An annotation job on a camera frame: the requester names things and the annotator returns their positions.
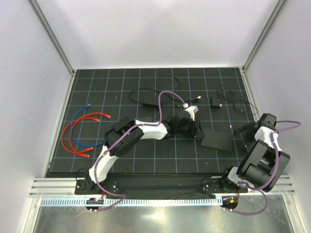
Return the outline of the small black plug adapter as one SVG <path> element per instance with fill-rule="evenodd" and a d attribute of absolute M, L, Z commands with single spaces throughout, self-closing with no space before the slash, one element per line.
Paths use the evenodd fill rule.
<path fill-rule="evenodd" d="M 222 104 L 219 101 L 219 98 L 217 96 L 211 96 L 210 97 L 210 107 L 212 109 L 219 109 L 222 107 Z"/>

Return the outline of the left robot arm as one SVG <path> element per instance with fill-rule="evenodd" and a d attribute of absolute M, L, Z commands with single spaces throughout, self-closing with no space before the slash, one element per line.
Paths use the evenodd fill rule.
<path fill-rule="evenodd" d="M 127 116 L 122 118 L 106 132 L 102 151 L 85 177 L 85 189 L 91 194 L 99 194 L 116 160 L 127 154 L 140 140 L 168 140 L 177 134 L 191 139 L 204 138 L 200 120 L 188 111 L 158 122 L 144 122 Z"/>

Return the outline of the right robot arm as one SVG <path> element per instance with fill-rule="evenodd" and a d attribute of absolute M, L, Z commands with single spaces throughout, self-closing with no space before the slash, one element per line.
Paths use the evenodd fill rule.
<path fill-rule="evenodd" d="M 256 190 L 269 192 L 276 184 L 290 155 L 278 145 L 276 116 L 265 113 L 257 122 L 250 122 L 234 130 L 240 135 L 247 151 L 239 167 L 227 167 L 219 179 L 224 192 L 238 191 L 253 186 Z"/>

